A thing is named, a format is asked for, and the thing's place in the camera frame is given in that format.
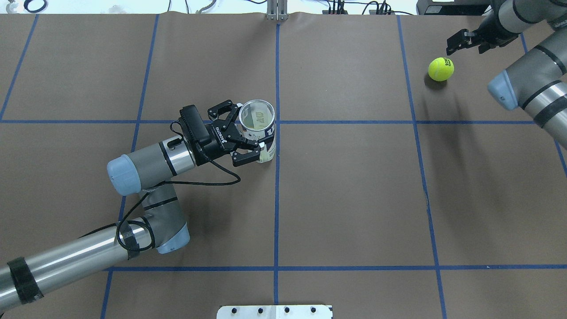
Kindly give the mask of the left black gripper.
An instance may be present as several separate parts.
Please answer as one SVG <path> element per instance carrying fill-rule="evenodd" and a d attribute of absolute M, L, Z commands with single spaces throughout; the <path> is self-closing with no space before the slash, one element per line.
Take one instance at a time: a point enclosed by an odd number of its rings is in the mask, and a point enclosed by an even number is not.
<path fill-rule="evenodd" d="M 226 100 L 208 109 L 207 116 L 212 123 L 205 125 L 210 133 L 211 142 L 203 146 L 195 144 L 200 146 L 200 150 L 195 147 L 196 166 L 206 164 L 208 162 L 206 157 L 216 160 L 230 153 L 232 153 L 232 162 L 235 167 L 247 165 L 260 159 L 261 147 L 259 141 L 241 137 L 236 128 L 236 121 L 242 106 L 242 104 L 233 103 L 232 100 Z M 229 135 L 235 136 L 235 138 L 231 140 L 228 137 Z M 238 149 L 249 152 L 239 153 Z"/>

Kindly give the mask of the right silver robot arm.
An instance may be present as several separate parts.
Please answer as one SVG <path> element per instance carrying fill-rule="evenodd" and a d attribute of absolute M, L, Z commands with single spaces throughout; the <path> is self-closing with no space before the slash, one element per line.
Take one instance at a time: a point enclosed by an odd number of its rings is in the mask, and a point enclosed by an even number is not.
<path fill-rule="evenodd" d="M 478 47 L 502 48 L 542 21 L 553 30 L 524 56 L 498 73 L 487 89 L 507 110 L 521 108 L 562 147 L 567 145 L 567 3 L 564 0 L 494 0 L 492 12 L 476 30 L 462 29 L 447 39 L 446 53 Z"/>

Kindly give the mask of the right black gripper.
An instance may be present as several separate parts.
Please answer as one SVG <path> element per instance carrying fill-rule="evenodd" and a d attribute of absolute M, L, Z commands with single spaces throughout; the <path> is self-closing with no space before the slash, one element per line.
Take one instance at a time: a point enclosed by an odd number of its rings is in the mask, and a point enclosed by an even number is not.
<path fill-rule="evenodd" d="M 474 30 L 462 29 L 446 41 L 446 54 L 451 56 L 460 49 L 473 48 L 478 45 L 478 53 L 482 54 L 494 48 L 502 48 L 518 38 L 519 34 L 506 30 L 496 16 L 487 16 Z"/>

